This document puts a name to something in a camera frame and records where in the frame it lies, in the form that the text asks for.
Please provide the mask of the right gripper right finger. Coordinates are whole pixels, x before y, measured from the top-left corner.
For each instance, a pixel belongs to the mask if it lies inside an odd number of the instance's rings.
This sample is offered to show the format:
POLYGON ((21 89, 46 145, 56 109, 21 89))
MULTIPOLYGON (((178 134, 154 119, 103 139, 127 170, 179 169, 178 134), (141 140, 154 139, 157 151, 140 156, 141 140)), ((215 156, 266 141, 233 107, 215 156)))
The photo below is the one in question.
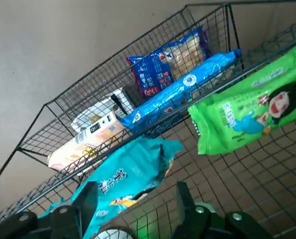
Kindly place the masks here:
POLYGON ((245 212, 220 217, 206 206, 196 205, 185 182, 176 185, 179 225, 173 239, 271 239, 272 236, 245 212))

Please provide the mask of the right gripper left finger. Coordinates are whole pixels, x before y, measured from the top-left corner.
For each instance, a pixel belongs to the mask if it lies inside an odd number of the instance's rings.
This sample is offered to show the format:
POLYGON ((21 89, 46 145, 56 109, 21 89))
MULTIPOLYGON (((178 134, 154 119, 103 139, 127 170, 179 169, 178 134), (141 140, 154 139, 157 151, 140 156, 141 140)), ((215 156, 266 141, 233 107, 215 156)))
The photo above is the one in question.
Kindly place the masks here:
POLYGON ((20 212, 0 223, 0 239, 81 239, 96 211, 98 184, 88 182, 73 202, 62 203, 38 218, 20 212))

